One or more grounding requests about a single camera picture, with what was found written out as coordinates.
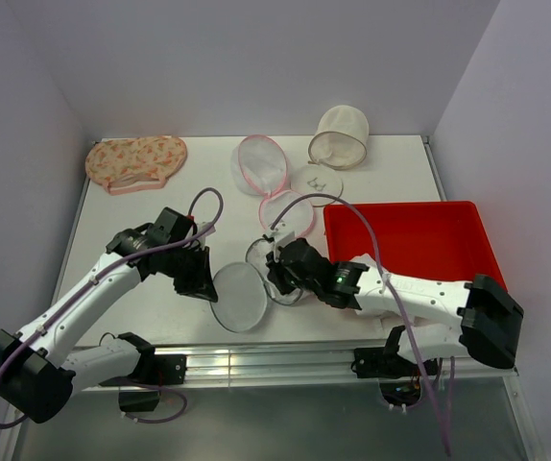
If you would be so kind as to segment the grey-trimmed white mesh laundry bag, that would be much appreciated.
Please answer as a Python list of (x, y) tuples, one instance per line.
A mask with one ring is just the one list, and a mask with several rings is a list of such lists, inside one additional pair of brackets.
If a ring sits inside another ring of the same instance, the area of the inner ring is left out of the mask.
[(245, 333), (257, 327), (273, 304), (292, 306), (304, 293), (294, 289), (281, 294), (268, 280), (267, 255), (272, 244), (261, 237), (248, 247), (245, 259), (222, 267), (214, 276), (217, 302), (210, 302), (212, 314), (225, 330)]

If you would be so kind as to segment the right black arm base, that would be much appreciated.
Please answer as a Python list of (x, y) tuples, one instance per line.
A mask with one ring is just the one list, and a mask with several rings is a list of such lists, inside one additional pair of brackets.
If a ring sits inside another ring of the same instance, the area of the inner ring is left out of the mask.
[(388, 404), (409, 406), (418, 403), (422, 394), (419, 366), (386, 350), (386, 347), (355, 349), (351, 371), (359, 379), (386, 379), (387, 383), (379, 387)]

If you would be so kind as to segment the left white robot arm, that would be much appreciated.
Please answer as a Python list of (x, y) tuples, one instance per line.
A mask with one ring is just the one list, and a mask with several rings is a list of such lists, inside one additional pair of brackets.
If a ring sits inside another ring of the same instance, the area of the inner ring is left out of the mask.
[[(84, 351), (74, 348), (110, 307), (150, 276), (171, 279), (181, 296), (217, 301), (204, 244), (215, 224), (199, 225), (166, 207), (153, 223), (116, 233), (66, 295), (17, 332), (0, 330), (0, 398), (23, 420), (42, 424), (86, 388), (112, 379), (151, 384), (156, 349), (135, 333)], [(0, 429), (7, 428), (0, 422)]]

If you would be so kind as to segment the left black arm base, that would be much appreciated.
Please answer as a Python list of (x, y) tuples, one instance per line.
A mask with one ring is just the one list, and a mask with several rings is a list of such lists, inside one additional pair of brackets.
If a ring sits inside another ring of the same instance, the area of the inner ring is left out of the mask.
[(154, 412), (160, 404), (176, 404), (178, 414), (188, 406), (187, 398), (179, 391), (164, 388), (181, 385), (185, 379), (186, 356), (184, 354), (157, 354), (148, 371), (140, 376), (133, 374), (115, 378), (114, 386), (135, 386), (140, 391), (120, 391), (118, 407), (126, 414)]

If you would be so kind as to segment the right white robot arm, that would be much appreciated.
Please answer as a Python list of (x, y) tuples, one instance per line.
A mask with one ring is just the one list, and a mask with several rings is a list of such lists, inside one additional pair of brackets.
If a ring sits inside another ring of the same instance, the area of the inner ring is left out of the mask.
[(398, 315), (384, 355), (402, 375), (417, 360), (468, 356), (499, 370), (515, 366), (523, 308), (493, 278), (418, 279), (380, 269), (369, 256), (331, 262), (305, 239), (273, 245), (265, 257), (268, 279), (282, 295), (300, 290), (359, 316)]

